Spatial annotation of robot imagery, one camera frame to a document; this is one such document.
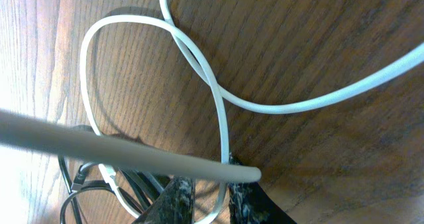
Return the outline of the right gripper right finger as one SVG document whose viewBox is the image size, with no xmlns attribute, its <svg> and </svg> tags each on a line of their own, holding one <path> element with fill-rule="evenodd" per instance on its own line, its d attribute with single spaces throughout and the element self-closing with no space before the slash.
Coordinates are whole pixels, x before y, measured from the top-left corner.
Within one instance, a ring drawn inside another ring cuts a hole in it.
<svg viewBox="0 0 424 224">
<path fill-rule="evenodd" d="M 280 224 L 295 221 L 278 207 L 258 182 L 229 183 L 231 224 Z"/>
</svg>

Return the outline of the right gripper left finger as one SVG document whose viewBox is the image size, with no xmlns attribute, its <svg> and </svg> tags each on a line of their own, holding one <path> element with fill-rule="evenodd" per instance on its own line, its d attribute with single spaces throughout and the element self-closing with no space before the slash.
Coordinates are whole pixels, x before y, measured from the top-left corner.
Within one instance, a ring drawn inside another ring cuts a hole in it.
<svg viewBox="0 0 424 224">
<path fill-rule="evenodd" d="M 191 224 L 194 223 L 195 180 L 174 177 L 158 199 L 134 224 Z"/>
</svg>

